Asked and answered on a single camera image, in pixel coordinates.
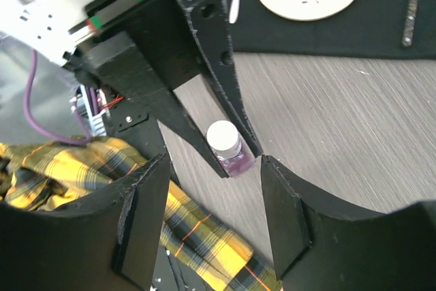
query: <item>knife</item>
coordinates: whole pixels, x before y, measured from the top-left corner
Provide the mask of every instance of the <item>knife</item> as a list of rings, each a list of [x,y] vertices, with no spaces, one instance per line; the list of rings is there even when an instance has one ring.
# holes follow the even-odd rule
[[[410,47],[412,39],[414,37],[416,12],[418,10],[418,0],[409,0],[409,5],[407,6],[407,16],[404,25],[403,32],[403,47]]]

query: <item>vial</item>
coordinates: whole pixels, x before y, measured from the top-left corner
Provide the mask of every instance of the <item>vial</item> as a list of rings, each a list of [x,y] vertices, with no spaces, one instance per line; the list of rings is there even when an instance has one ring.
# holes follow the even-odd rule
[[[207,130],[206,139],[230,177],[237,177],[254,165],[253,153],[231,122],[213,123]]]

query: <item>black placemat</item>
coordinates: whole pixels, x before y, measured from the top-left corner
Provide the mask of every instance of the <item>black placemat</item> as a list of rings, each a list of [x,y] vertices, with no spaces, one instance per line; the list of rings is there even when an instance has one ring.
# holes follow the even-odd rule
[[[273,14],[259,0],[241,0],[238,21],[230,25],[233,47],[239,52],[434,59],[436,0],[419,1],[414,43],[403,48],[407,2],[355,0],[330,18],[296,22]]]

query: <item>plaid cloth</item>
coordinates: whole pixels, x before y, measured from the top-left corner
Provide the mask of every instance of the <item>plaid cloth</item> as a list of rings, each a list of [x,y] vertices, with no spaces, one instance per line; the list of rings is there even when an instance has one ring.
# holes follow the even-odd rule
[[[86,147],[0,143],[0,200],[29,211],[51,211],[145,162],[116,138],[96,137]],[[281,289],[275,272],[246,242],[172,181],[160,243],[214,290]]]

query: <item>wooden table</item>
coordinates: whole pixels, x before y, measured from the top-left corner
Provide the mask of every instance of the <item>wooden table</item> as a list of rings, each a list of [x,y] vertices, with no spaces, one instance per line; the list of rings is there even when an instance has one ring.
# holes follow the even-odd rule
[[[0,52],[0,141],[41,142],[22,114],[30,51]],[[265,153],[296,174],[361,206],[391,211],[436,198],[436,64],[292,55],[236,55],[247,114]],[[33,113],[58,133],[80,133],[68,93],[40,61]],[[200,128],[223,118],[202,80],[179,88]],[[271,258],[259,163],[221,180],[185,142],[163,129],[184,189]]]

